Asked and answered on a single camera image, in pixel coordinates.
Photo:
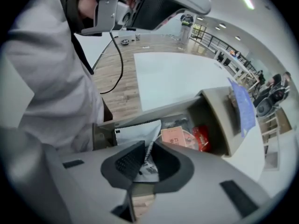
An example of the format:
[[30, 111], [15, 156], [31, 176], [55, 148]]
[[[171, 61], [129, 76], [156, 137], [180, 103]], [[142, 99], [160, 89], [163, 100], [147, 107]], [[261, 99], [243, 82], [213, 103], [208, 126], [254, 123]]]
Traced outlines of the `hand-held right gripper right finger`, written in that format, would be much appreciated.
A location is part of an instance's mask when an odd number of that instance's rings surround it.
[[190, 181], [194, 164], [185, 151], [191, 149], [159, 141], [153, 143], [151, 157], [159, 178], [154, 184], [154, 193], [177, 192]]

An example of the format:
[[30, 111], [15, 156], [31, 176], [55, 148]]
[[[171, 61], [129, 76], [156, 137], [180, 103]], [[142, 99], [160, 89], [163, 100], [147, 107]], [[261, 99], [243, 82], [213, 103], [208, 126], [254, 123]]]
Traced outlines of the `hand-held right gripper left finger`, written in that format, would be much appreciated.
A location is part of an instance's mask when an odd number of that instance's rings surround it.
[[139, 141], [105, 159], [101, 174], [114, 188], [130, 189], [145, 160], [145, 141]]

